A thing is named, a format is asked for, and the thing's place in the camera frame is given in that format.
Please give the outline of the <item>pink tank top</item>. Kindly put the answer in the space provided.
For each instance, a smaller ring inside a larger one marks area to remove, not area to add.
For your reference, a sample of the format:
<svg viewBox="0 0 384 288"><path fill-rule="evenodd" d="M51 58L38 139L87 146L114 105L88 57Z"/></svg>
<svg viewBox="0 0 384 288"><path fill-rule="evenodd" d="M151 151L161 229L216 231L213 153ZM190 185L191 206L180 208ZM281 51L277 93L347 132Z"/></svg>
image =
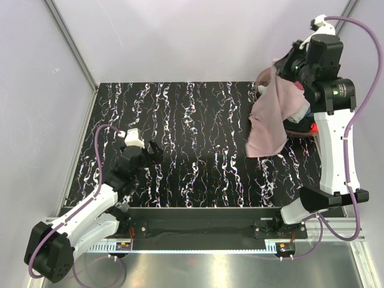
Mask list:
<svg viewBox="0 0 384 288"><path fill-rule="evenodd" d="M309 102L293 82L277 76L272 65L268 90L252 106L249 120L251 131L245 144L248 158L270 157L281 152L287 141L283 121L308 108Z"/></svg>

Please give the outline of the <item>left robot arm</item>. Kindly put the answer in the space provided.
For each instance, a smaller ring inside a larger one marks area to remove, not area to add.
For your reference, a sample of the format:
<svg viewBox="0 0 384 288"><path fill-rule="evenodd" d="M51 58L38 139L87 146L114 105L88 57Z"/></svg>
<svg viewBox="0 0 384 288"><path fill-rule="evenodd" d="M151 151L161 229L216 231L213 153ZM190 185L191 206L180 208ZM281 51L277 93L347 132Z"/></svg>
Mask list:
<svg viewBox="0 0 384 288"><path fill-rule="evenodd" d="M24 256L31 278L57 283L88 248L129 232L126 215L116 204L145 169L162 162L163 150L153 140L149 144L146 148L141 140L126 141L115 166L91 194L51 223L41 221L32 228Z"/></svg>

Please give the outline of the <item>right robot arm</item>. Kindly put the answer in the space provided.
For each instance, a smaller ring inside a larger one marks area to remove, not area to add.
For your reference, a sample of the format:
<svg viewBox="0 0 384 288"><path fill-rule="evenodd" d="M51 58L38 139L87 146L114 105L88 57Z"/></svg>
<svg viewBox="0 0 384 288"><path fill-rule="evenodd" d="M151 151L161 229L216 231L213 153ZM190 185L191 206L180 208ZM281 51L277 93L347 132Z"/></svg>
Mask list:
<svg viewBox="0 0 384 288"><path fill-rule="evenodd" d="M293 43L275 63L277 76L298 82L310 104L318 128L322 172L318 188L303 187L299 199L281 208L272 223L274 234L285 238L294 224L334 207L364 203L369 192L361 189L355 174L353 139L345 130L355 115L353 82L338 76L343 43L336 35L317 34Z"/></svg>

